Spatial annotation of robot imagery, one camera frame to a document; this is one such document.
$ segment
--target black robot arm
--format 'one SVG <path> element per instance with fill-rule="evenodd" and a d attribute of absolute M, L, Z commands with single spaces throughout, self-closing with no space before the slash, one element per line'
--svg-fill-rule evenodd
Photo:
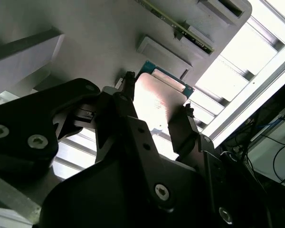
<path fill-rule="evenodd" d="M 121 91 L 76 79 L 0 105 L 0 181 L 42 206 L 35 226 L 272 227 L 265 191 L 234 154 L 199 134 L 190 106 L 168 123 L 179 157 L 158 154 L 134 87 L 128 72 Z M 96 132 L 95 165 L 61 183 L 48 178 L 58 142 L 83 127 Z"/>

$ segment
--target blue cable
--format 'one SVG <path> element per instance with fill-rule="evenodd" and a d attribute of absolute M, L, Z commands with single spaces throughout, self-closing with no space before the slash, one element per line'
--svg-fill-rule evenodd
<path fill-rule="evenodd" d="M 257 128 L 262 128 L 262 127 L 267 127 L 267 126 L 274 126 L 279 124 L 283 119 L 280 117 L 277 120 L 275 120 L 274 122 L 270 123 L 270 124 L 265 124 L 265 125 L 261 125 L 261 126 L 257 126 Z"/>

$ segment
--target metal frame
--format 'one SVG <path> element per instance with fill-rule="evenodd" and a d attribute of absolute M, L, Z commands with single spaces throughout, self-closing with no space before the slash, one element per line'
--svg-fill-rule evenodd
<path fill-rule="evenodd" d="M 285 84 L 285 47 L 204 129 L 217 147 Z"/>

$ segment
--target metal plate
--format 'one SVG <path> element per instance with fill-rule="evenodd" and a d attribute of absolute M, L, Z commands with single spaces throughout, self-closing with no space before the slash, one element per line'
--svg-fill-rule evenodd
<path fill-rule="evenodd" d="M 135 84 L 134 106 L 149 129 L 167 125 L 175 111 L 187 101 L 182 93 L 154 76 L 143 73 Z"/>

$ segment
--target black metal bracket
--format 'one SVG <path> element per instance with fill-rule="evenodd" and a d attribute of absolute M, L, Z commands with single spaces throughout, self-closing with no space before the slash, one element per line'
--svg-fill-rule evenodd
<path fill-rule="evenodd" d="M 76 104 L 93 102 L 99 93 L 90 81 L 76 79 L 0 105 L 0 171 L 46 171 L 57 154 L 57 139 L 82 129 L 66 129 L 68 115 Z"/>

